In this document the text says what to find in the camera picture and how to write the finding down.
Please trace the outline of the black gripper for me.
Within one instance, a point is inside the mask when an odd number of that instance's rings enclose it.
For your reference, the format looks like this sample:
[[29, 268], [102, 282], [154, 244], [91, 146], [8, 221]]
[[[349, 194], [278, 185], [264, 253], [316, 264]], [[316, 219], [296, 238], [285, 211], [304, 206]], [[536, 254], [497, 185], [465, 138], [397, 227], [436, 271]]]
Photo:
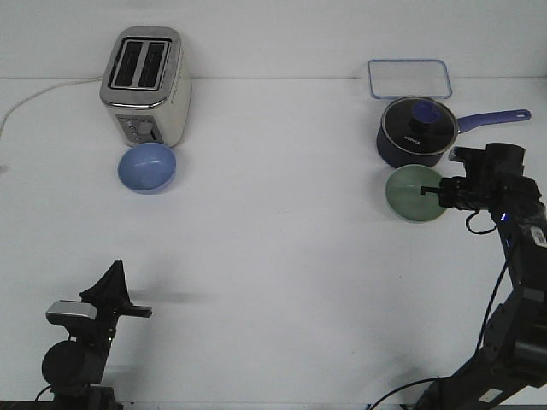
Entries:
[[442, 178], [439, 187], [421, 186], [421, 194], [438, 196], [438, 205], [442, 208], [492, 210], [501, 203], [508, 182], [507, 175], [485, 184], [463, 177]]
[[121, 316], [149, 318], [152, 309], [133, 305], [130, 300], [122, 260], [116, 260], [89, 289], [79, 293], [81, 301], [97, 309], [94, 320], [80, 319], [64, 325], [70, 337], [84, 345], [109, 351]]

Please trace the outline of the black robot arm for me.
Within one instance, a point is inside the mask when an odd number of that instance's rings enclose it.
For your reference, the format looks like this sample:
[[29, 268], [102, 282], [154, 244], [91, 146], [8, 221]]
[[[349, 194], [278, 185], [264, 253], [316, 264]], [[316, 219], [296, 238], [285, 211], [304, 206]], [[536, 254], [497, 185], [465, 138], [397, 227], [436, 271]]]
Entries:
[[101, 385], [121, 316], [149, 318], [150, 307], [131, 302], [123, 261], [116, 260], [78, 301], [52, 303], [45, 318], [68, 338], [53, 345], [41, 371], [53, 394], [54, 409], [122, 409], [114, 389]]
[[492, 409], [546, 383], [546, 209], [536, 182], [523, 174], [524, 155], [509, 143], [455, 147], [450, 160], [463, 164], [465, 176], [421, 190], [444, 208], [489, 212], [512, 290], [486, 321], [478, 352], [453, 375], [435, 379], [418, 409]]

